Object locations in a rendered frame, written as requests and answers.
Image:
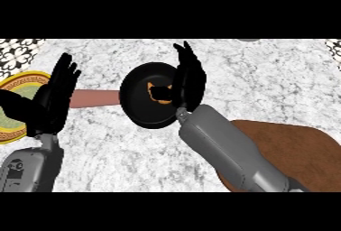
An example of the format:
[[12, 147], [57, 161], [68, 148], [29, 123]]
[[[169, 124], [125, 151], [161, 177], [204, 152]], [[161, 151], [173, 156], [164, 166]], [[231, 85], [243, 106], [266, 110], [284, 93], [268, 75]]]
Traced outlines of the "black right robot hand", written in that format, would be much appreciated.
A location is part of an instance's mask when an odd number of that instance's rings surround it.
[[194, 112], [204, 98], [207, 73], [191, 45], [173, 44], [179, 53], [179, 66], [172, 82], [172, 104], [176, 108], [185, 107]]

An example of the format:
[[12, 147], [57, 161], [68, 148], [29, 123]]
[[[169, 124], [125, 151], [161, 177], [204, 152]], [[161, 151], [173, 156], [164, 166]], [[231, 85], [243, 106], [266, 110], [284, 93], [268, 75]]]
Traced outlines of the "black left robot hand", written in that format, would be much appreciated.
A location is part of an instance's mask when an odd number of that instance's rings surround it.
[[73, 55], [64, 53], [51, 80], [39, 88], [33, 99], [0, 89], [0, 107], [9, 118], [26, 123], [30, 137], [58, 134], [63, 130], [80, 74]]

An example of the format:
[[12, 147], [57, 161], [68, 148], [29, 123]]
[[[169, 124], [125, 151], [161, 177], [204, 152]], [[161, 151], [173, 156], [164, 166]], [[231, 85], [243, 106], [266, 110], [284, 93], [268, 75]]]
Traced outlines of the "golden brown croissant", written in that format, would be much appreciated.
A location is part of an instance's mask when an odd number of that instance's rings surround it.
[[151, 82], [147, 83], [147, 89], [151, 99], [161, 105], [172, 102], [172, 86], [157, 87]]

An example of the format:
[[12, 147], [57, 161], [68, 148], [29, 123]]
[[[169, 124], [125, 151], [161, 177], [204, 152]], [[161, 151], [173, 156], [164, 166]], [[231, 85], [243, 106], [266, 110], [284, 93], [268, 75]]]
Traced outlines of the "brown wooden cutting board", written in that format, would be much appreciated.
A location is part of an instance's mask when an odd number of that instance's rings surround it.
[[[300, 126], [237, 120], [234, 126], [253, 139], [260, 153], [309, 191], [341, 191], [341, 145], [321, 130]], [[218, 175], [226, 188], [235, 189]]]

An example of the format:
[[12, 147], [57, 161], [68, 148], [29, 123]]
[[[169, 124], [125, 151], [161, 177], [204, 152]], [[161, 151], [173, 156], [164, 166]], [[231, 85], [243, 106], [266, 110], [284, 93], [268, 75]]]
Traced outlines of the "green plate with yellow rim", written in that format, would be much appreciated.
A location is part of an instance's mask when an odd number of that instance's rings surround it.
[[[24, 71], [0, 82], [0, 89], [34, 98], [39, 88], [48, 84], [51, 75], [37, 70]], [[11, 119], [0, 107], [0, 144], [12, 143], [27, 135], [26, 123]]]

